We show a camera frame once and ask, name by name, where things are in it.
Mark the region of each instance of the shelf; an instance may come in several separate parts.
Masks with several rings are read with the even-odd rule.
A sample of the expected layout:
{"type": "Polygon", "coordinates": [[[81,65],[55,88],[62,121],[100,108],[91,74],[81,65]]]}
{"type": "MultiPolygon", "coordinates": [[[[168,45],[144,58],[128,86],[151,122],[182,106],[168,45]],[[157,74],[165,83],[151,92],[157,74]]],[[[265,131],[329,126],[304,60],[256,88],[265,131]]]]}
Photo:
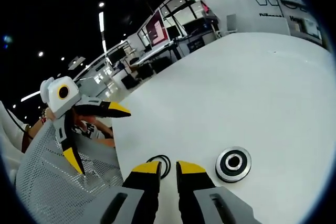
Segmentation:
{"type": "Polygon", "coordinates": [[[322,46],[322,40],[318,39],[315,36],[312,36],[310,34],[306,34],[306,33],[303,33],[301,31],[295,31],[295,30],[291,30],[290,34],[291,34],[291,36],[298,37],[298,38],[301,38],[301,39],[305,39],[305,40],[308,40],[308,41],[310,41],[312,43],[315,43],[319,46],[322,46]]]}

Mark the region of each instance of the computer screen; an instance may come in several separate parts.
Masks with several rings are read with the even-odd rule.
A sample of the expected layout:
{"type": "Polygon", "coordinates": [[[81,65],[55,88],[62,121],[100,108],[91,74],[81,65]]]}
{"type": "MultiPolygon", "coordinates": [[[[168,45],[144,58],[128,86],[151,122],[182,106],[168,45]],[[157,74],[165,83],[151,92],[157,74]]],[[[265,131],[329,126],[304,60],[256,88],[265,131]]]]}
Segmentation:
{"type": "Polygon", "coordinates": [[[198,18],[183,25],[188,35],[200,34],[211,30],[211,26],[206,23],[204,18],[198,18]]]}
{"type": "Polygon", "coordinates": [[[109,59],[111,60],[112,64],[116,63],[118,60],[121,60],[126,56],[126,53],[123,48],[119,48],[117,51],[114,51],[109,55],[109,59]]]}
{"type": "Polygon", "coordinates": [[[168,27],[167,32],[171,40],[177,38],[180,35],[180,32],[178,31],[176,26],[168,27]]]}

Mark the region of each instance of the white table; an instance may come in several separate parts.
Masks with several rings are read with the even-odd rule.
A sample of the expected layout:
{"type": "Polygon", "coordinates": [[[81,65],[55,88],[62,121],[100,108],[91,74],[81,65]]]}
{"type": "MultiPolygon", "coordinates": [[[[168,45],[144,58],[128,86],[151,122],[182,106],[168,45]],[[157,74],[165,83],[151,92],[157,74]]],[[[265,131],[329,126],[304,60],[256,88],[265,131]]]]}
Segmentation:
{"type": "Polygon", "coordinates": [[[232,34],[197,50],[121,103],[132,112],[113,119],[123,178],[152,156],[171,159],[155,223],[182,223],[177,160],[203,166],[261,223],[299,223],[323,193],[334,160],[333,66],[323,48],[286,35],[232,34]],[[252,168],[226,184],[215,162],[231,146],[249,151],[252,168]]]}
{"type": "Polygon", "coordinates": [[[131,65],[131,67],[141,65],[142,63],[144,63],[145,61],[147,61],[148,59],[150,59],[151,57],[153,57],[153,55],[156,55],[157,53],[159,53],[160,51],[162,51],[163,49],[165,49],[165,47],[169,47],[172,44],[174,44],[174,41],[169,41],[169,42],[167,42],[167,43],[165,43],[165,44],[163,44],[163,45],[161,45],[161,46],[159,46],[159,47],[157,47],[157,48],[155,48],[155,49],[153,49],[153,50],[145,53],[143,56],[141,56],[141,58],[137,62],[133,63],[131,65]]]}

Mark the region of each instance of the yellow circle marking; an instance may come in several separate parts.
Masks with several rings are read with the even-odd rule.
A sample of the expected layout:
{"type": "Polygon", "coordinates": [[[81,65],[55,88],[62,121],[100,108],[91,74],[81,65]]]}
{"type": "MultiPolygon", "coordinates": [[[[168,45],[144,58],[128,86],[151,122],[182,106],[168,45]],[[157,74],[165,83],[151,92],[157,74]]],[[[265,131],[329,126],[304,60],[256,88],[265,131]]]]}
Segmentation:
{"type": "Polygon", "coordinates": [[[60,91],[60,89],[63,88],[63,87],[66,87],[66,88],[68,89],[68,91],[70,92],[69,87],[68,87],[67,85],[62,85],[61,87],[59,87],[59,88],[58,88],[58,91],[57,91],[57,95],[58,95],[58,98],[61,99],[61,100],[64,100],[64,99],[65,99],[66,97],[68,97],[68,95],[69,95],[69,93],[68,93],[68,95],[67,95],[66,97],[64,97],[64,98],[62,98],[62,97],[59,96],[59,91],[60,91]]]}

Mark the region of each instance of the black ceiling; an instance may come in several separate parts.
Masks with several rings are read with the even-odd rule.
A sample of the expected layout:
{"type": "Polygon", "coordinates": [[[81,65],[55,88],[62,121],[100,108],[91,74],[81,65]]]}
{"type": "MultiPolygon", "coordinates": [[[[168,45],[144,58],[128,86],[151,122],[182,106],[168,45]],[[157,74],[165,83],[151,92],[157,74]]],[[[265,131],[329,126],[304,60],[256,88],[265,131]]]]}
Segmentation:
{"type": "Polygon", "coordinates": [[[2,0],[1,36],[9,35],[13,42],[5,49],[2,40],[0,80],[6,91],[0,99],[11,109],[16,104],[14,113],[21,120],[25,115],[29,123],[38,118],[40,97],[20,100],[38,91],[43,80],[66,71],[75,56],[85,57],[88,64],[103,53],[100,1],[105,2],[104,35],[110,48],[123,34],[137,31],[151,15],[149,6],[156,9],[164,0],[2,0]]]}

